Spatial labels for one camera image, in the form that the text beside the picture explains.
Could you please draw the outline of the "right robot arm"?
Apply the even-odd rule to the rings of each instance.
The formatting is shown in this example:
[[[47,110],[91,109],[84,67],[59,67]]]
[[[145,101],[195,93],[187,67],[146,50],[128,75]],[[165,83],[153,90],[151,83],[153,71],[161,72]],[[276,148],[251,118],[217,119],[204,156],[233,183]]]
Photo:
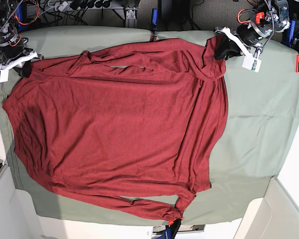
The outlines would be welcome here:
[[[17,29],[15,14],[22,0],[0,0],[0,82],[7,82],[9,70],[15,69],[22,75],[24,66],[37,57],[37,53],[27,48],[27,38]]]

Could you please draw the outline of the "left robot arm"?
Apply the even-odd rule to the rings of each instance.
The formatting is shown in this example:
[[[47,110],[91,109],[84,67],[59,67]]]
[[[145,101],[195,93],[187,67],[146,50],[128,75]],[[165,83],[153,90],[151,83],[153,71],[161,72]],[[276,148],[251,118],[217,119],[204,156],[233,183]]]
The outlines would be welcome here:
[[[275,33],[284,32],[290,26],[289,4],[286,0],[260,0],[251,9],[237,13],[236,29],[216,27],[215,33],[223,35],[215,59],[238,56],[257,58]]]

